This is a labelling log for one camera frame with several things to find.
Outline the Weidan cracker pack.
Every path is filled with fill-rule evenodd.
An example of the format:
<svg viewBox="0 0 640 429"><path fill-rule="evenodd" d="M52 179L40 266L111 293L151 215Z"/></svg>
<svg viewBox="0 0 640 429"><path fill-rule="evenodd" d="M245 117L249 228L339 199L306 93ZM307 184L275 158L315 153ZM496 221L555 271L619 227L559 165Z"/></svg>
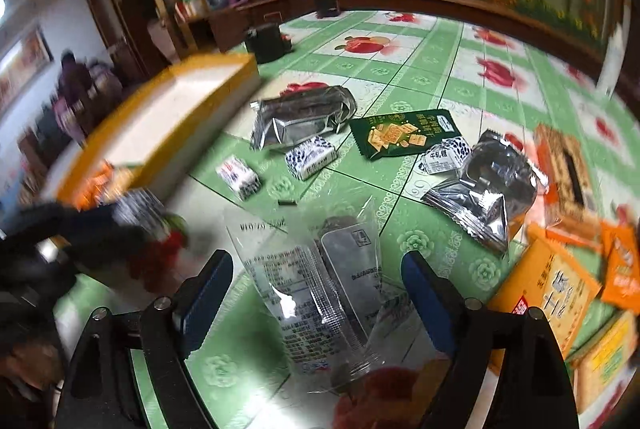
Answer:
<svg viewBox="0 0 640 429"><path fill-rule="evenodd" d="M567 363L573 371L577 412L585 412L612 383L637 348L636 315L631 310L614 314Z"/></svg>

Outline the orange sunflower seed packet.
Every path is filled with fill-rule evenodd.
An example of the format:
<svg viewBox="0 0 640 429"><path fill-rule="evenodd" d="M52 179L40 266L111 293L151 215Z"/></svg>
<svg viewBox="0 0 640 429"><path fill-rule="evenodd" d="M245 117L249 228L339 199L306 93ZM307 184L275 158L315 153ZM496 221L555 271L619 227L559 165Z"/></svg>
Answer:
<svg viewBox="0 0 640 429"><path fill-rule="evenodd" d="M601 224L606 262L601 300L620 310L640 313L639 250L636 231L629 224Z"/></svg>

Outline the orange yellow cracker box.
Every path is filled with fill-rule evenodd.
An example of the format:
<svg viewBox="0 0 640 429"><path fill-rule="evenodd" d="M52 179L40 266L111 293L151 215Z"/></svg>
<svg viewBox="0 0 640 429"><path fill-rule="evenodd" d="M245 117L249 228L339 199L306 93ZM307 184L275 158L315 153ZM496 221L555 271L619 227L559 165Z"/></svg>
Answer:
<svg viewBox="0 0 640 429"><path fill-rule="evenodd" d="M540 309L562 356L567 357L601 284L539 225L531 224L526 235L526 249L488 308L514 314L524 314L533 307Z"/></svg>

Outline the yellow white storage box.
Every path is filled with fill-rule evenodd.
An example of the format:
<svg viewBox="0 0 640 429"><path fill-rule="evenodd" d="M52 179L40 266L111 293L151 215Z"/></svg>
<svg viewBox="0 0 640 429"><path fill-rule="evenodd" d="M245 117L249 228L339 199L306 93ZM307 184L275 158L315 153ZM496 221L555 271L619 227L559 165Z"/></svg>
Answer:
<svg viewBox="0 0 640 429"><path fill-rule="evenodd" d="M169 66L93 130L56 199L78 202L105 162L132 169L127 190L145 188L167 201L259 85L250 53L194 54Z"/></svg>

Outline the brown patterned biscuit pack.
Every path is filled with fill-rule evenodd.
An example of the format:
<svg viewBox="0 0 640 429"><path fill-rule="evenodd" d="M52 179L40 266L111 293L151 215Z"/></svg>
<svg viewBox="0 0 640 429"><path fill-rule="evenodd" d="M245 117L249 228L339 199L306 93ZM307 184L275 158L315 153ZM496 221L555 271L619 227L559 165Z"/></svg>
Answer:
<svg viewBox="0 0 640 429"><path fill-rule="evenodd" d="M597 229L596 197L580 142L546 124L536 127L534 139L539 167L549 180L544 195L547 224Z"/></svg>

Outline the crumpled silver foil bag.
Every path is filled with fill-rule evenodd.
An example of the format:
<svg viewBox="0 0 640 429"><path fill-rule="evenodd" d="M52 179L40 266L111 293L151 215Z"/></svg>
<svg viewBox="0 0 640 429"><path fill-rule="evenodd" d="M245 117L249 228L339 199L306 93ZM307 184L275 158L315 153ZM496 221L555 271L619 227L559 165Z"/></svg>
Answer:
<svg viewBox="0 0 640 429"><path fill-rule="evenodd" d="M485 130L456 174L421 197L496 255L508 251L548 176L516 144Z"/></svg>

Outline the clear plastic snack bag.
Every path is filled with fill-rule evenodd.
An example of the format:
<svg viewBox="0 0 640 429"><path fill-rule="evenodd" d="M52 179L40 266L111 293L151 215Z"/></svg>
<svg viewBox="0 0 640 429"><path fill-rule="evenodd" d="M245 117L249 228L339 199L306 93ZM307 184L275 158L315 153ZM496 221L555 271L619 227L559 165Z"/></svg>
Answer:
<svg viewBox="0 0 640 429"><path fill-rule="evenodd" d="M286 205L271 220L227 220L294 383L308 393L342 392L400 363L418 331L408 293L382 272L379 211L364 194Z"/></svg>

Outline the small red white candy packet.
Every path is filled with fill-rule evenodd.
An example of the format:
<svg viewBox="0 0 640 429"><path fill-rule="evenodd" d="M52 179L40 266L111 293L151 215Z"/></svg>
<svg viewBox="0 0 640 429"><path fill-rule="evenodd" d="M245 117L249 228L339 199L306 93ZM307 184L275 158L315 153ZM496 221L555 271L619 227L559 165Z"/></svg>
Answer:
<svg viewBox="0 0 640 429"><path fill-rule="evenodd" d="M216 174L241 201L256 194L262 187L256 172L234 155L217 166Z"/></svg>

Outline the blue white small packet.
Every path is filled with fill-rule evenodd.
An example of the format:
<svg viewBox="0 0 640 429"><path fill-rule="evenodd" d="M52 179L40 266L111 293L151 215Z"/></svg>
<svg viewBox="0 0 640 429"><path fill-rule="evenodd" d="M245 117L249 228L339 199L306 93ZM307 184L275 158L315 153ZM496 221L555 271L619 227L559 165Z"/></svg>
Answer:
<svg viewBox="0 0 640 429"><path fill-rule="evenodd" d="M471 148L464 137L444 139L433 145L418 159L418 167L429 175L460 169L471 153Z"/></svg>

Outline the blue white candy packet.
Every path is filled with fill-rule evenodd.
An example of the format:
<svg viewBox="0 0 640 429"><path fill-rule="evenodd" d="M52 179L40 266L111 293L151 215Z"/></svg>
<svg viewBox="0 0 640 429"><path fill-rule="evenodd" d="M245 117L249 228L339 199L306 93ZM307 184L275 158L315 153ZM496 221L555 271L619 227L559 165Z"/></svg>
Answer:
<svg viewBox="0 0 640 429"><path fill-rule="evenodd" d="M307 180L336 159L337 150L334 145L319 136L295 146L284 156L291 175L300 181Z"/></svg>

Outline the dark green cracker packet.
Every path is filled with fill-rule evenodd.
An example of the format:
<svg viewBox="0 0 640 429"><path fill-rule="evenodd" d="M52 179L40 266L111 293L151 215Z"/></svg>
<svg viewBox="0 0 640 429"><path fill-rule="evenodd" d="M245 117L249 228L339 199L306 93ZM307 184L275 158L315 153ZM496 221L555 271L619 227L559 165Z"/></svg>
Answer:
<svg viewBox="0 0 640 429"><path fill-rule="evenodd" d="M442 140L461 136L447 110L425 110L352 119L350 131L366 160L425 153Z"/></svg>

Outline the silver foil snack bag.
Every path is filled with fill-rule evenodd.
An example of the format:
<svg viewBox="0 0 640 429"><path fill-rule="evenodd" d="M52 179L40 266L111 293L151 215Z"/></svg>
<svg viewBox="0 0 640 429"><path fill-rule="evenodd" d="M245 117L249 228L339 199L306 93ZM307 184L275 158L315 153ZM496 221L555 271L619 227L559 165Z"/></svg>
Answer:
<svg viewBox="0 0 640 429"><path fill-rule="evenodd" d="M342 86L285 92L250 103L256 112L250 147L255 151L292 148L313 137L340 132L358 105Z"/></svg>

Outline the black container on table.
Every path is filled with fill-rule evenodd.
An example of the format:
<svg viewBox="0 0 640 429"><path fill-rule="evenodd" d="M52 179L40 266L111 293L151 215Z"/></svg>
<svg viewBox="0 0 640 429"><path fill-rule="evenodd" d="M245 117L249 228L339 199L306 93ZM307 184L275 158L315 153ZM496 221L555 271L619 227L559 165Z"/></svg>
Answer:
<svg viewBox="0 0 640 429"><path fill-rule="evenodd" d="M293 49L291 38L280 31L277 23L249 28L245 32L244 44L246 51L255 56L258 64L277 61Z"/></svg>

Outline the dark jar at table edge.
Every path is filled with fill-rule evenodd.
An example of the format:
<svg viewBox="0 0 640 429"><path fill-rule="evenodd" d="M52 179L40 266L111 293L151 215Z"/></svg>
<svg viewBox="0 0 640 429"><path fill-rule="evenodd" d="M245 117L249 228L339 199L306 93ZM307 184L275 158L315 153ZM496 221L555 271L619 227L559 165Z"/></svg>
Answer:
<svg viewBox="0 0 640 429"><path fill-rule="evenodd" d="M314 0L314 8L318 19L336 18L341 14L338 0Z"/></svg>

